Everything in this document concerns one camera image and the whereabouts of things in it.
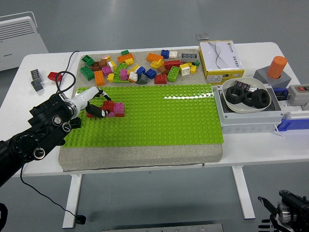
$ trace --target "gray floor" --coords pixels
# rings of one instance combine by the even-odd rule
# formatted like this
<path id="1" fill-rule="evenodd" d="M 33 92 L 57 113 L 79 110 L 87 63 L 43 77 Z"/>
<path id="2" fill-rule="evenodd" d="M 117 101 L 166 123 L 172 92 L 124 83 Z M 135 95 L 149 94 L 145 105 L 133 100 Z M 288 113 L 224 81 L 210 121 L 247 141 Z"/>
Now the gray floor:
<path id="1" fill-rule="evenodd" d="M 196 33 L 235 43 L 275 42 L 301 83 L 308 83 L 308 0 L 1 0 L 0 15 L 33 11 L 49 52 L 198 45 Z M 17 69 L 0 72 L 0 104 Z M 230 168 L 84 175 L 73 231 L 97 232 L 137 225 L 222 223 L 224 231 L 258 231 L 279 190 L 309 195 L 308 163 L 244 167 L 255 220 L 243 220 Z M 65 205 L 69 176 L 25 178 Z M 3 231 L 62 231 L 64 212 L 18 178 L 0 189 L 9 208 Z"/>

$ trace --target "black nut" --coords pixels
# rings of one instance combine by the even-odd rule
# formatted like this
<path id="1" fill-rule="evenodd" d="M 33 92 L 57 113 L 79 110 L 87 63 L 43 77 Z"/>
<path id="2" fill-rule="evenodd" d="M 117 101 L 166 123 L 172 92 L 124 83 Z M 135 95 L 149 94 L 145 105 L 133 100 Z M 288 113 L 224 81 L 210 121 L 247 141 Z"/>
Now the black nut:
<path id="1" fill-rule="evenodd" d="M 257 109 L 262 109 L 269 104 L 269 93 L 264 89 L 257 89 L 251 96 L 252 105 Z"/>
<path id="2" fill-rule="evenodd" d="M 251 91 L 245 92 L 245 98 L 243 99 L 242 103 L 251 107 L 252 106 L 252 94 L 253 92 Z"/>
<path id="3" fill-rule="evenodd" d="M 245 90 L 238 86 L 231 86 L 226 89 L 225 98 L 229 103 L 242 103 L 245 97 Z"/>

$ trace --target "white table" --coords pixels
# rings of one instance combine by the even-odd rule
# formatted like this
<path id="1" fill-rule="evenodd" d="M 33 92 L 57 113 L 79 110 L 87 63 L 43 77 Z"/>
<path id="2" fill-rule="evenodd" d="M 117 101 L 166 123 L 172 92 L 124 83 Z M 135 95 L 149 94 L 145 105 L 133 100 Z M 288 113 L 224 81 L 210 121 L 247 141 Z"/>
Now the white table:
<path id="1" fill-rule="evenodd" d="M 169 50 L 198 49 L 197 46 L 163 48 Z M 270 65 L 275 56 L 283 56 L 281 50 L 275 43 L 243 43 L 236 44 L 237 52 L 245 70 L 244 77 L 253 77 L 255 70 Z M 131 52 L 161 50 L 153 49 L 134 49 Z M 77 73 L 77 66 L 81 56 L 90 54 L 120 53 L 118 51 L 93 51 L 79 52 L 73 55 L 71 65 L 68 69 L 73 74 Z M 29 128 L 27 120 L 31 118 L 29 110 L 39 105 L 56 91 L 54 83 L 49 79 L 44 79 L 44 91 L 36 93 L 30 85 L 30 71 L 39 69 L 41 75 L 46 77 L 49 72 L 59 72 L 65 70 L 71 53 L 57 54 L 37 54 L 28 55 L 24 58 L 12 85 L 0 108 L 0 122 L 2 130 L 0 139 L 7 140 L 13 135 Z M 290 65 L 287 64 L 284 71 L 292 78 L 290 85 L 299 84 Z M 68 76 L 64 78 L 62 88 L 71 84 L 72 79 Z M 67 96 L 72 95 L 72 89 L 66 92 Z M 223 157 L 217 163 L 205 163 L 186 166 L 166 166 L 166 167 L 141 167 L 111 170 L 86 170 L 75 172 L 63 172 L 58 163 L 60 147 L 56 147 L 46 158 L 41 161 L 33 161 L 24 167 L 24 176 L 42 175 L 61 175 L 71 174 L 72 182 L 68 197 L 67 208 L 76 210 L 79 187 L 82 174 L 91 173 L 110 173 L 144 170 L 161 170 L 177 168 L 200 168 L 200 167 L 222 167 L 231 166 L 235 177 L 236 186 L 239 192 L 239 199 L 243 209 L 244 218 L 255 218 L 250 196 L 242 172 L 244 165 L 270 164 L 285 162 L 309 161 L 309 130 L 296 130 L 282 132 L 285 137 L 278 136 L 276 133 L 244 133 L 244 134 L 224 134 Z"/>

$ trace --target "red lego brick on table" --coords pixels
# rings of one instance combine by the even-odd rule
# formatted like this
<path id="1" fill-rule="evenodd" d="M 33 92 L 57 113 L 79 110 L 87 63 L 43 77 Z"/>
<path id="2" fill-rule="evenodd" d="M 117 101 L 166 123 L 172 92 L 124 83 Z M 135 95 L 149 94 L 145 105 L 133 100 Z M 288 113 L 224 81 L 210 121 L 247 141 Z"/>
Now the red lego brick on table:
<path id="1" fill-rule="evenodd" d="M 50 80 L 52 80 L 52 81 L 55 81 L 56 75 L 57 75 L 56 72 L 50 72 L 50 73 L 48 74 L 47 77 L 48 77 L 48 79 L 50 79 Z M 60 75 L 58 76 L 57 81 L 61 81 L 61 79 L 62 79 L 62 74 L 60 74 Z"/>
<path id="2" fill-rule="evenodd" d="M 170 61 L 164 61 L 164 67 L 167 69 L 167 70 L 170 70 L 172 66 L 175 66 L 175 67 L 179 67 L 181 65 L 181 62 L 180 60 L 170 60 Z"/>
<path id="3" fill-rule="evenodd" d="M 167 76 L 165 74 L 160 74 L 154 77 L 155 84 L 167 84 Z"/>

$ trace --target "robotic arm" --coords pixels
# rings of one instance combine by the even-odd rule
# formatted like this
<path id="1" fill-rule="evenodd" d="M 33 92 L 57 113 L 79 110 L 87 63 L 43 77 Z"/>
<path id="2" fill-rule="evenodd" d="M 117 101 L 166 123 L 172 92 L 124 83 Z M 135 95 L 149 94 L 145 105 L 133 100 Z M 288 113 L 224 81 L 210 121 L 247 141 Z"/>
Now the robotic arm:
<path id="1" fill-rule="evenodd" d="M 89 103 L 99 96 L 111 100 L 106 92 L 92 87 L 73 99 L 63 100 L 60 94 L 54 94 L 30 110 L 31 127 L 7 141 L 0 141 L 0 187 L 25 163 L 42 160 L 55 146 L 64 145 L 64 138 L 72 129 L 70 120 L 83 109 L 99 118 L 107 116 L 109 111 Z"/>

